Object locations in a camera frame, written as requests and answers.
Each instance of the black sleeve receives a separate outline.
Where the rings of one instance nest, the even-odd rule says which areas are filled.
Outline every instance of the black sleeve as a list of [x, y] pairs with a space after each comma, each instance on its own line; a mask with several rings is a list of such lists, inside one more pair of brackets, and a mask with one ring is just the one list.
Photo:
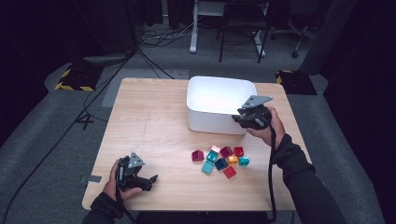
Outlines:
[[122, 218], [122, 207], [107, 194], [101, 193], [91, 204], [91, 211], [82, 221], [83, 224], [114, 224], [114, 218]]
[[315, 167], [288, 134], [280, 142], [275, 160], [303, 223], [346, 223], [336, 201], [316, 176]]

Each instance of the red block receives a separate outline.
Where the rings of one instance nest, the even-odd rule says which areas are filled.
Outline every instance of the red block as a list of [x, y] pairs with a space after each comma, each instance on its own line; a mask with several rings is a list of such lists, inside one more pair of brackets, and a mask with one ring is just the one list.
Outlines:
[[233, 176], [236, 175], [236, 171], [232, 166], [229, 166], [227, 168], [225, 168], [225, 170], [223, 171], [223, 173], [227, 176], [227, 178], [231, 178]]
[[242, 147], [234, 147], [233, 148], [233, 154], [237, 157], [243, 157], [244, 156], [244, 149]]
[[220, 154], [223, 158], [227, 158], [229, 156], [233, 155], [233, 151], [231, 150], [230, 147], [224, 147], [221, 151]]
[[204, 160], [204, 152], [201, 150], [195, 150], [191, 154], [193, 161], [203, 161]]

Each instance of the wooden table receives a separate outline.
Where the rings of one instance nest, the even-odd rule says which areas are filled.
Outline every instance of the wooden table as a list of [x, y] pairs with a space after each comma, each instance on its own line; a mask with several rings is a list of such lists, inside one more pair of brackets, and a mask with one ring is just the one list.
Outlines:
[[[135, 152], [146, 165], [139, 176], [158, 175], [151, 191], [145, 191], [125, 206], [139, 211], [267, 211], [271, 210], [267, 169], [270, 148], [250, 134], [228, 135], [193, 132], [187, 125], [188, 80], [125, 78], [114, 104], [92, 175], [102, 176], [100, 183], [90, 182], [82, 205], [90, 209], [103, 190], [116, 159]], [[259, 95], [272, 95], [267, 103], [276, 108], [286, 132], [307, 155], [304, 140], [278, 84], [255, 83]], [[203, 162], [193, 162], [191, 153], [201, 149], [205, 156], [212, 146], [243, 147], [250, 163], [233, 167], [236, 176], [228, 179], [213, 169], [201, 171]], [[276, 208], [295, 210], [281, 170], [273, 170]]]

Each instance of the person's right hand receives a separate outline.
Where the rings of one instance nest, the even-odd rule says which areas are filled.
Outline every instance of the person's right hand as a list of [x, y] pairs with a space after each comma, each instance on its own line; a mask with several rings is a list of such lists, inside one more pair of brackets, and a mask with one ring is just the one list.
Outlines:
[[[285, 136], [285, 127], [283, 127], [282, 120], [277, 116], [276, 110], [273, 107], [267, 106], [268, 110], [271, 112], [272, 119], [271, 125], [276, 133], [276, 143], [275, 150], [279, 147], [280, 141], [282, 141], [283, 136]], [[271, 146], [271, 130], [269, 127], [266, 127], [262, 130], [255, 130], [252, 128], [247, 128], [247, 132], [255, 137], [259, 137], [264, 141], [265, 144]]]

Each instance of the colored block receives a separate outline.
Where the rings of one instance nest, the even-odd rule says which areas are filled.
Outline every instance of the colored block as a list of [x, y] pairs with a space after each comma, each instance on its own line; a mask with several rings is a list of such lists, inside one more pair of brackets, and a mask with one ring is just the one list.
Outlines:
[[224, 168], [226, 168], [228, 166], [227, 161], [224, 158], [220, 158], [215, 162], [216, 168], [218, 168], [218, 170], [223, 170]]
[[239, 166], [248, 166], [249, 162], [250, 162], [250, 160], [248, 159], [248, 157], [239, 157], [238, 158]]
[[220, 147], [216, 147], [216, 146], [213, 146], [212, 148], [210, 148], [212, 151], [215, 151], [215, 152], [217, 152], [217, 153], [219, 153], [220, 152], [220, 150], [221, 150], [221, 148]]
[[191, 157], [193, 161], [203, 161], [204, 160], [204, 152], [201, 150], [195, 150], [191, 153]]
[[236, 171], [232, 166], [229, 166], [227, 168], [225, 168], [225, 170], [223, 171], [223, 173], [227, 176], [227, 178], [231, 178], [233, 176], [236, 175]]
[[227, 160], [228, 160], [228, 163], [229, 163], [230, 165], [235, 165], [235, 164], [238, 163], [238, 157], [236, 157], [236, 156], [229, 156], [229, 157], [227, 158]]
[[233, 154], [237, 157], [243, 157], [244, 156], [244, 149], [242, 147], [234, 147], [233, 148]]
[[213, 167], [214, 167], [214, 164], [212, 162], [206, 161], [204, 163], [204, 165], [202, 166], [202, 171], [209, 175], [210, 173], [212, 173]]
[[221, 151], [220, 154], [223, 158], [227, 158], [231, 155], [233, 155], [233, 151], [231, 150], [230, 147], [224, 147]]
[[210, 150], [209, 153], [206, 156], [207, 161], [211, 161], [212, 163], [215, 163], [216, 159], [218, 158], [219, 153]]

